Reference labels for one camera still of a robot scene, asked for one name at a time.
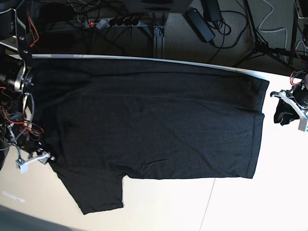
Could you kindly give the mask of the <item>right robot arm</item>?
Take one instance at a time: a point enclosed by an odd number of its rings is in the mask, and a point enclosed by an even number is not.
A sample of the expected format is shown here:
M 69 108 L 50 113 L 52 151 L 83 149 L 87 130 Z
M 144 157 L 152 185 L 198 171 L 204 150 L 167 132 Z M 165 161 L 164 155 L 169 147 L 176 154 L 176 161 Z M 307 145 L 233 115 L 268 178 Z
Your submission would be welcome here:
M 0 162 L 11 147 L 17 149 L 19 169 L 34 161 L 54 161 L 40 142 L 43 129 L 33 123 L 35 103 L 31 88 L 31 48 L 39 34 L 25 0 L 0 2 Z

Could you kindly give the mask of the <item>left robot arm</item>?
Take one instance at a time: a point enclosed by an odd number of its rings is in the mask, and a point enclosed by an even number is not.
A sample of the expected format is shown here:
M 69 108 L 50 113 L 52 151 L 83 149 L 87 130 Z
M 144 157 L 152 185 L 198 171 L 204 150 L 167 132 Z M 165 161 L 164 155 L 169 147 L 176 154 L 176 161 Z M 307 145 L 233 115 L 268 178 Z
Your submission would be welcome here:
M 295 120 L 308 124 L 308 25 L 301 28 L 298 21 L 308 19 L 308 2 L 295 0 L 293 6 L 293 25 L 289 50 L 275 48 L 273 54 L 286 57 L 285 64 L 292 69 L 289 75 L 291 88 L 272 92 L 279 99 L 274 122 L 287 125 Z

